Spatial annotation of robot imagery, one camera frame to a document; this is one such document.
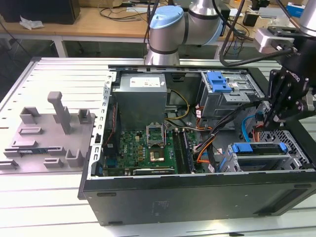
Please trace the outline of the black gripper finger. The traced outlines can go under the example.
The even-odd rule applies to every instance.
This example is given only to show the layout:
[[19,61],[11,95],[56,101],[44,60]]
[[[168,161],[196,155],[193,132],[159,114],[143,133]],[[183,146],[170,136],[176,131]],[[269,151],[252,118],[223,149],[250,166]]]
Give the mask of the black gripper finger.
[[283,127],[287,122],[306,117],[306,101],[276,100],[270,103],[269,128]]
[[270,110],[266,114],[264,127],[279,127],[281,123],[279,118],[281,102],[279,102],[279,98],[282,97],[283,80],[284,75],[281,70],[271,71],[268,90]]

